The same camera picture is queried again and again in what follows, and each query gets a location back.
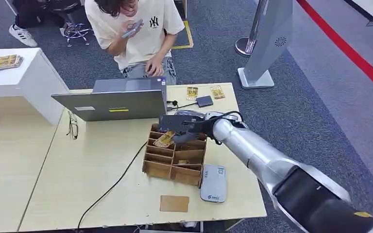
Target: jeans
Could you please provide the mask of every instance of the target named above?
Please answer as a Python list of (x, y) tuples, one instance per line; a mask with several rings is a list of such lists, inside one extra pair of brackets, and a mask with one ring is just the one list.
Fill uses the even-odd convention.
[[(147, 78), (148, 74), (145, 72), (145, 65), (146, 61), (131, 64), (121, 70), (121, 73), (126, 79)], [(176, 72), (171, 57), (165, 57), (162, 60), (162, 69), (164, 70), (162, 76), (165, 77), (167, 85), (176, 85)]]

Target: white cabinet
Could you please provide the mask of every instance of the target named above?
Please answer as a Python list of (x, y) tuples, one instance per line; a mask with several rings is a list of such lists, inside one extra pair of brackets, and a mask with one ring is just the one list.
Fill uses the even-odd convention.
[(20, 67), (0, 70), (0, 97), (25, 98), (46, 120), (56, 125), (63, 106), (52, 94), (66, 94), (69, 89), (40, 48), (0, 50), (0, 56), (23, 57)]

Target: cardboard piece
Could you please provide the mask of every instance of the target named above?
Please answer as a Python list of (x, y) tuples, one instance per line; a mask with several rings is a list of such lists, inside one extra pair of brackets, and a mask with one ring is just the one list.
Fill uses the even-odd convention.
[(161, 196), (159, 210), (166, 212), (188, 212), (189, 197)]

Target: gray laptop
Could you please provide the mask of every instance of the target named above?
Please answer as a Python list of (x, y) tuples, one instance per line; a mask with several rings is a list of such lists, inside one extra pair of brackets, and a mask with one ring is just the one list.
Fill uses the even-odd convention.
[(166, 114), (166, 83), (159, 77), (97, 80), (92, 93), (52, 97), (84, 121), (158, 118)]

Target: external hard drive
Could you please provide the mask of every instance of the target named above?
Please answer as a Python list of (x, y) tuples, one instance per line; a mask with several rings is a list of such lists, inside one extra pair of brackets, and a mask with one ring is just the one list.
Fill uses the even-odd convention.
[(201, 199), (212, 202), (224, 202), (226, 199), (225, 167), (205, 165), (201, 185)]

